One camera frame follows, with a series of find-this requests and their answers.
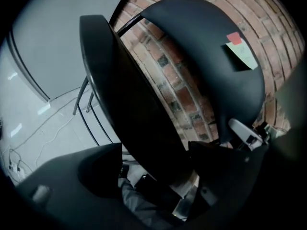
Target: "gray wall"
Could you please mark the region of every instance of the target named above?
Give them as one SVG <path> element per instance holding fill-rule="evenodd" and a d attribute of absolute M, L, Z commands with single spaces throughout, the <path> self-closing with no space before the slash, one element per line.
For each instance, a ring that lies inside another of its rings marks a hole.
<path fill-rule="evenodd" d="M 31 0 L 13 25 L 28 71 L 50 99 L 81 86 L 85 70 L 79 17 L 102 14 L 109 21 L 120 0 Z"/>

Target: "paper note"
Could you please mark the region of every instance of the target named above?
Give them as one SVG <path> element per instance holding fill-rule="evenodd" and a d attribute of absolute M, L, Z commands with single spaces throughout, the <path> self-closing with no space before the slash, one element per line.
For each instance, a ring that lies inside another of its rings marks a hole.
<path fill-rule="evenodd" d="M 230 43 L 226 43 L 226 45 L 249 68 L 251 68 L 253 70 L 253 69 L 256 69 L 258 67 L 257 62 L 256 62 L 256 60 L 255 60 L 251 50 L 249 49 L 247 43 L 244 41 L 244 39 L 241 38 L 241 43 L 240 44 L 234 45 L 232 42 L 230 42 Z"/>

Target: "chair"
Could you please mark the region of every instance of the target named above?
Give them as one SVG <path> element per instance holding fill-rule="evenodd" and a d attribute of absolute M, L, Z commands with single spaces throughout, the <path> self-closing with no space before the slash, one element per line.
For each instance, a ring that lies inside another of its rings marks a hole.
<path fill-rule="evenodd" d="M 251 70 L 229 52 L 228 35 L 238 32 L 247 40 L 227 15 L 203 0 L 162 0 L 132 18 L 117 34 L 103 16 L 82 16 L 80 41 L 87 77 L 75 110 L 89 81 L 93 94 L 88 106 L 95 95 L 120 140 L 148 172 L 168 183 L 170 175 L 179 179 L 191 174 L 171 120 L 119 39 L 143 18 L 168 34 L 196 64 L 213 106 L 219 143 L 236 138 L 236 132 L 246 144 L 255 138 L 261 145 L 263 141 L 251 129 L 264 101 L 261 67 L 254 53 L 258 67 Z"/>

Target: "black chair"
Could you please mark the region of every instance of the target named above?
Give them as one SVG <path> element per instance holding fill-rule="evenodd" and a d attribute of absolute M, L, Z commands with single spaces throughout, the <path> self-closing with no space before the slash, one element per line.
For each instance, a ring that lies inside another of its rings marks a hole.
<path fill-rule="evenodd" d="M 162 0 L 132 18 L 117 34 L 101 15 L 80 18 L 87 78 L 75 110 L 90 81 L 94 94 L 88 106 L 95 95 L 131 155 L 156 179 L 169 182 L 170 175 L 177 179 L 190 175 L 191 166 L 166 111 L 119 39 L 143 18 L 168 34 L 198 67 L 213 106 L 219 143 L 236 137 L 230 121 L 248 130 L 256 120 L 264 101 L 264 79 L 254 53 L 258 67 L 251 70 L 227 50 L 227 35 L 238 32 L 247 40 L 227 15 L 203 0 Z"/>

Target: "gray fabric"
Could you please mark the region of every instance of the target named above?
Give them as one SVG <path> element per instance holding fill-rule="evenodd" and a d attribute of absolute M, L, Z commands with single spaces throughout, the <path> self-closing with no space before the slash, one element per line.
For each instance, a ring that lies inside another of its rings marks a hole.
<path fill-rule="evenodd" d="M 124 205 L 146 226 L 155 230 L 164 230 L 184 223 L 171 212 L 148 202 L 142 194 L 133 189 L 128 179 L 119 179 L 119 186 Z"/>

